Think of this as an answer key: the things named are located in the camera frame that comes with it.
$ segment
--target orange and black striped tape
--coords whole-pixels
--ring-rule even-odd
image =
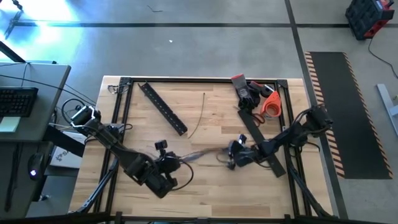
[[[361,99],[361,101],[362,101],[362,105],[363,105],[363,108],[364,108],[364,110],[365,110],[365,113],[366,113],[366,115],[368,116],[369,123],[370,123],[370,125],[371,125],[371,127],[372,127],[373,134],[374,134],[374,137],[376,138],[377,144],[379,145],[379,149],[380,149],[380,152],[381,152],[381,156],[383,157],[383,160],[384,160],[384,163],[385,163],[386,168],[387,168],[387,170],[388,170],[389,176],[390,176],[391,178],[393,178],[394,175],[392,174],[391,166],[390,166],[390,164],[388,163],[387,156],[386,156],[386,152],[384,151],[384,148],[383,148],[383,146],[382,146],[382,144],[381,144],[379,135],[377,134],[376,128],[374,127],[372,118],[371,118],[371,116],[370,116],[370,114],[369,114],[368,107],[366,106],[365,100],[363,99],[363,95],[362,95],[361,89],[359,89],[358,81],[357,81],[357,79],[355,78],[354,71],[353,71],[353,68],[352,68],[352,66],[351,66],[351,63],[349,62],[347,55],[346,55],[345,53],[343,53],[343,55],[344,55],[344,57],[345,57],[345,59],[346,59],[349,72],[351,73],[351,75],[352,75],[352,77],[353,77],[353,80],[354,80],[354,83],[355,83],[355,88],[356,88],[356,90],[358,91],[358,95],[359,95],[359,97],[360,97],[360,99]]]
[[[310,72],[310,78],[313,86],[313,90],[315,92],[315,98],[317,99],[317,103],[325,103],[323,99],[321,85],[318,81],[317,71],[315,70],[315,66],[313,64],[312,56],[310,52],[305,53],[305,61],[307,62],[308,71]],[[340,152],[338,150],[338,146],[335,139],[335,134],[333,133],[333,129],[330,129],[326,132],[326,139],[328,141],[329,149],[331,152],[331,157],[333,158],[333,163],[335,165],[335,170],[338,177],[345,177],[343,163],[341,162]]]

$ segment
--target concrete floor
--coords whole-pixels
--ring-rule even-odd
[[[302,78],[292,29],[289,27],[49,27],[48,21],[111,23],[247,23],[288,24],[281,0],[35,0],[20,1],[25,14],[7,44],[27,60],[69,64],[67,83],[96,99],[103,75],[156,75]],[[348,0],[290,0],[298,24],[346,24]],[[43,10],[46,5],[51,10]],[[390,22],[398,24],[398,16]],[[304,51],[346,52],[363,91],[393,172],[398,174],[398,138],[375,85],[385,83],[398,95],[391,69],[368,53],[368,41],[358,42],[348,28],[299,28]],[[378,56],[398,69],[398,28],[382,29],[372,43]],[[60,104],[70,96],[63,94]],[[57,188],[50,181],[48,189]],[[398,180],[339,179],[348,216],[353,220],[396,223]],[[64,205],[70,198],[62,192]],[[60,205],[56,200],[54,206]],[[66,211],[47,211],[58,214]],[[29,216],[39,212],[32,208]]]

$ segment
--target black floor mat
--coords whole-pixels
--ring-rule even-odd
[[[391,179],[381,141],[347,56],[307,52],[305,59],[318,103],[334,123],[326,132],[336,173],[346,179]]]

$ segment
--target wooden table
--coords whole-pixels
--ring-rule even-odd
[[[105,76],[97,102],[102,122],[111,121],[116,95],[107,90],[108,85],[117,85],[120,77]],[[309,107],[303,81],[288,79],[290,99],[294,115]],[[155,106],[144,97],[134,84],[127,123],[133,129],[127,131],[124,144],[157,155],[154,143],[166,139],[168,151],[182,156],[193,151],[225,147],[239,134],[248,137],[247,144],[253,143],[237,109],[238,97],[232,84],[217,83],[151,83],[152,87],[188,127],[188,132],[179,136]],[[189,139],[201,113],[203,93],[205,100],[199,127]],[[119,122],[123,109],[119,113]],[[265,138],[280,133],[279,121],[267,120],[260,127]],[[277,153],[286,168],[284,150]],[[81,168],[73,193],[70,210],[76,210],[97,186],[104,156],[104,147],[98,142],[86,146]],[[330,198],[318,149],[305,146],[302,153],[303,166],[308,188],[323,208],[332,213]],[[145,185],[138,186],[119,169],[114,194],[112,213],[138,217],[223,217],[223,218],[283,218],[293,215],[287,175],[276,178],[271,170],[255,164],[228,170],[220,164],[215,154],[207,154],[192,162],[195,176],[191,184],[182,190],[157,198]],[[190,177],[188,168],[183,167],[172,174],[180,184]],[[300,212],[303,213],[302,194],[298,192]],[[105,189],[101,209],[104,210],[108,189]]]

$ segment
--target black keyboard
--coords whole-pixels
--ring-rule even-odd
[[[0,87],[0,116],[30,116],[38,90],[35,87]]]

